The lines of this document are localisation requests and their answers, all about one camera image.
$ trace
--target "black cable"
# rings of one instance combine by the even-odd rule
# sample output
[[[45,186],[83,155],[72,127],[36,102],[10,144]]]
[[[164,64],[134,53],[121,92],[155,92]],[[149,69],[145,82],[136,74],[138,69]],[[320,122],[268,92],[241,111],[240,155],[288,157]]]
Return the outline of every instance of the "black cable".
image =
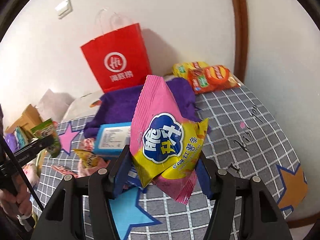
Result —
[[[30,184],[27,176],[24,174],[23,169],[21,168],[19,162],[17,161],[16,157],[14,156],[13,152],[11,151],[11,149],[9,148],[9,146],[7,145],[7,143],[5,142],[5,140],[2,136],[0,136],[0,146],[2,146],[3,150],[6,152],[6,154],[8,155],[10,160],[12,161],[13,165],[16,167],[16,169],[19,172],[20,176],[22,177],[24,183],[27,185],[31,195],[33,196],[33,198],[37,202],[41,211],[43,211],[44,207],[43,207],[42,203],[40,202],[40,199],[38,198],[36,192],[34,191],[32,185]]]

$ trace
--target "black device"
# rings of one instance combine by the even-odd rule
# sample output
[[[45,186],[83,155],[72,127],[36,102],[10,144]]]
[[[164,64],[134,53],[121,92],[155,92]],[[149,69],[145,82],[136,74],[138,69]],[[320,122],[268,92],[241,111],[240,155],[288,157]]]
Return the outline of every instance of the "black device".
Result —
[[[38,196],[36,195],[21,167],[36,158],[36,155],[41,150],[52,145],[53,143],[54,138],[52,135],[49,135],[42,139],[36,139],[17,152],[13,153],[5,142],[4,138],[0,136],[0,188],[6,189],[11,194],[16,196],[18,192],[13,177],[19,173],[39,207],[41,210],[43,210],[44,208]],[[19,205],[17,203],[12,204],[13,210],[15,210],[17,213],[18,206]],[[27,231],[30,231],[35,225],[35,221],[31,216],[25,217],[20,214],[18,215],[18,219]]]
[[[89,196],[92,234],[95,240],[119,240],[110,199],[120,194],[131,166],[126,145],[119,158],[89,177],[66,175],[48,201],[32,240],[85,240],[82,195]],[[236,178],[218,169],[201,152],[196,165],[203,192],[215,200],[204,240],[229,240],[236,196],[242,197],[239,240],[292,240],[275,200],[258,176]]]

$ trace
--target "gray checkered fabric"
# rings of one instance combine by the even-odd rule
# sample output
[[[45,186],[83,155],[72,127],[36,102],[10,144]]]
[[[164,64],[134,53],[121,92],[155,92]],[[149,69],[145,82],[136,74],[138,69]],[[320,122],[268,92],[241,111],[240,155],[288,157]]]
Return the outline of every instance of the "gray checkered fabric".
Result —
[[[234,176],[250,178],[258,175],[277,201],[284,190],[276,165],[294,171],[299,160],[288,139],[267,109],[245,86],[241,88],[206,93],[196,97],[197,111],[201,119],[209,118],[212,131],[207,134],[203,152],[215,161],[219,168],[225,168]],[[82,129],[92,117],[72,121],[73,130]],[[66,128],[59,125],[58,133]],[[75,138],[76,148],[83,138],[82,132]],[[44,161],[37,194],[46,204],[62,175],[53,171],[51,164],[60,164],[77,170],[78,157],[62,153],[58,158]],[[203,239],[214,201],[202,194],[197,182],[187,205],[175,202],[157,187],[151,185],[146,194],[141,194],[140,206],[162,224],[133,228],[129,240],[194,240]],[[34,202],[34,210],[41,211]],[[284,217],[291,213],[283,212]],[[241,198],[236,198],[235,216],[230,239],[237,240],[241,216]],[[88,197],[84,197],[84,224],[87,239],[93,239]]]

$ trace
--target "light switch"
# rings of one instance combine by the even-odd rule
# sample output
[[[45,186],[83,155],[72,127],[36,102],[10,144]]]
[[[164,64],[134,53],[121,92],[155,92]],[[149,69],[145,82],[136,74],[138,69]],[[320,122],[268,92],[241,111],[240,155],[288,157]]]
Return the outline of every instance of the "light switch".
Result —
[[[62,19],[67,14],[73,11],[70,0],[62,1],[61,3],[58,4],[58,6],[55,9],[58,13],[58,19]]]

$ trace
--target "green snack bag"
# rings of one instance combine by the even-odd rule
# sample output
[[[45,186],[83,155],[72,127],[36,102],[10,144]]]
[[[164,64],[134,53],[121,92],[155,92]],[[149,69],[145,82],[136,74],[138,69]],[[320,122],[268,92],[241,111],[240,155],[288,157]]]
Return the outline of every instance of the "green snack bag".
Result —
[[[50,158],[55,158],[59,155],[61,151],[61,144],[60,144],[59,136],[56,132],[56,129],[54,128],[54,125],[51,119],[48,119],[47,121],[32,128],[31,132],[34,134],[34,136],[36,136],[39,139],[52,134],[54,138],[54,143],[53,145],[47,147],[46,150],[50,153]]]

